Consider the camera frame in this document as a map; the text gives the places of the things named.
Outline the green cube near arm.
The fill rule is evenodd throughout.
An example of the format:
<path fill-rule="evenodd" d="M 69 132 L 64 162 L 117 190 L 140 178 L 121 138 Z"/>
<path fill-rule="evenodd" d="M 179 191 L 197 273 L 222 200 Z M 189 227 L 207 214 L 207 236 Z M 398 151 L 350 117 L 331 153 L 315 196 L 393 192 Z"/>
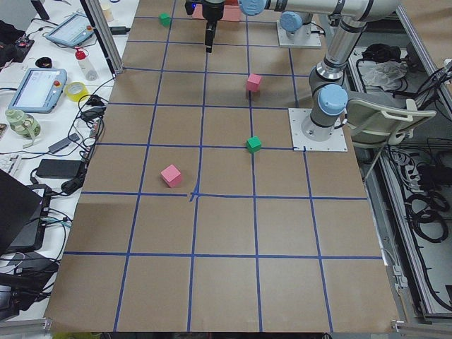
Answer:
<path fill-rule="evenodd" d="M 161 13 L 159 15 L 159 21 L 164 27 L 169 27 L 172 22 L 172 17 L 168 13 Z"/>

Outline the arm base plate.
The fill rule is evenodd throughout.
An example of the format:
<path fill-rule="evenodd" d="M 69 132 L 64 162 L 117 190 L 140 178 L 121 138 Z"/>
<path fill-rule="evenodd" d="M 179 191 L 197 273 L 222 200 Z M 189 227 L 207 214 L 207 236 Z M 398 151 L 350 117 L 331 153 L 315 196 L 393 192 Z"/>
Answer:
<path fill-rule="evenodd" d="M 321 34 L 315 26 L 315 22 L 303 25 L 296 32 L 284 30 L 277 21 L 278 43 L 281 48 L 320 49 L 322 47 Z"/>
<path fill-rule="evenodd" d="M 306 152 L 347 152 L 347 143 L 337 118 L 333 126 L 320 127 L 311 120 L 311 109 L 289 108 L 292 148 Z"/>

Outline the pink cube near arm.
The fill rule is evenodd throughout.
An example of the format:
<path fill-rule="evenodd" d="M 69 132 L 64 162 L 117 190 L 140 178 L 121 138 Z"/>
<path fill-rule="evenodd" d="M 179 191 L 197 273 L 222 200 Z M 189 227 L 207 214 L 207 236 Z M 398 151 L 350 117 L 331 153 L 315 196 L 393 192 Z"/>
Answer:
<path fill-rule="evenodd" d="M 180 170 L 173 164 L 169 165 L 165 169 L 163 169 L 160 173 L 162 179 L 170 188 L 174 188 L 181 184 L 183 180 L 182 173 Z"/>

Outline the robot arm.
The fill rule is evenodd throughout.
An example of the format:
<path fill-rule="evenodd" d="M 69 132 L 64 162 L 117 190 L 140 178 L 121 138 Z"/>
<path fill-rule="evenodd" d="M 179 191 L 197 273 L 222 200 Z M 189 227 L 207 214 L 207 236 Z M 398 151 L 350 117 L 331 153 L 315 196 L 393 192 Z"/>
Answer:
<path fill-rule="evenodd" d="M 275 12 L 294 11 L 340 16 L 328 50 L 309 76 L 309 84 L 318 108 L 318 96 L 322 87 L 343 79 L 343 69 L 367 23 L 381 20 L 392 14 L 400 5 L 399 1 L 239 1 L 239 8 L 246 16 L 257 16 L 265 10 Z"/>
<path fill-rule="evenodd" d="M 279 23 L 288 35 L 293 35 L 304 25 L 310 24 L 312 17 L 312 13 L 284 11 L 280 16 Z"/>

